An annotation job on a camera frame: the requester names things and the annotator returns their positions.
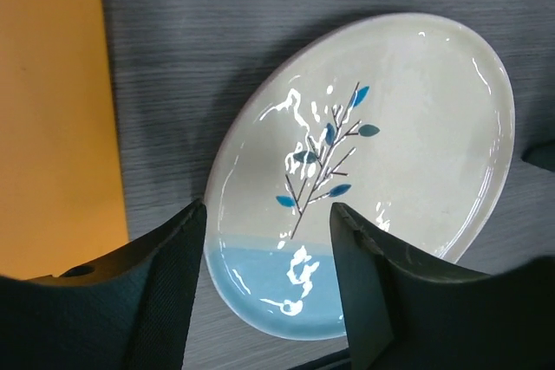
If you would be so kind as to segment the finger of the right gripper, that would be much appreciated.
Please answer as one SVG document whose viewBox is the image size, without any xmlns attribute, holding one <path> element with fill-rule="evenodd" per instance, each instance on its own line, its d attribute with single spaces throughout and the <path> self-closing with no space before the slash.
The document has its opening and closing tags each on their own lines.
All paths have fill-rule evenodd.
<svg viewBox="0 0 555 370">
<path fill-rule="evenodd" d="M 522 160 L 541 169 L 555 169 L 555 141 L 529 147 L 523 153 Z"/>
</svg>

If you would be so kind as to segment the white blue leaf plate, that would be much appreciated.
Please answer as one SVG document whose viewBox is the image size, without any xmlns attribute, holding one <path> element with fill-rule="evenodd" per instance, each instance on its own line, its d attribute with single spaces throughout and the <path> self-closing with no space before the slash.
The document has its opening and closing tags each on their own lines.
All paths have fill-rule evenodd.
<svg viewBox="0 0 555 370">
<path fill-rule="evenodd" d="M 320 37 L 257 89 L 218 150 L 204 196 L 215 289 L 266 334 L 343 336 L 331 206 L 456 262 L 500 197 L 514 135 L 505 67 L 467 26 L 398 13 Z"/>
</svg>

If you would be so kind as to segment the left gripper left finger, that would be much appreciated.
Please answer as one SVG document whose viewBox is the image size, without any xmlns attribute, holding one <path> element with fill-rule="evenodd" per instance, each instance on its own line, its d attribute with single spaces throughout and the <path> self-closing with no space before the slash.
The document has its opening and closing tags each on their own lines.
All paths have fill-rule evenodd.
<svg viewBox="0 0 555 370">
<path fill-rule="evenodd" d="M 2 276 L 1 367 L 180 369 L 205 235 L 195 200 L 60 276 Z"/>
</svg>

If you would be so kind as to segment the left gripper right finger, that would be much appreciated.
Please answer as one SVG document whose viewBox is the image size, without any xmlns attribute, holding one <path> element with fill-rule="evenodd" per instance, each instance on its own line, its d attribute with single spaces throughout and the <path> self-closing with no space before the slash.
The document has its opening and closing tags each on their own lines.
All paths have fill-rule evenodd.
<svg viewBox="0 0 555 370">
<path fill-rule="evenodd" d="M 554 259 L 488 275 L 446 262 L 343 203 L 330 236 L 354 369 L 551 369 Z"/>
</svg>

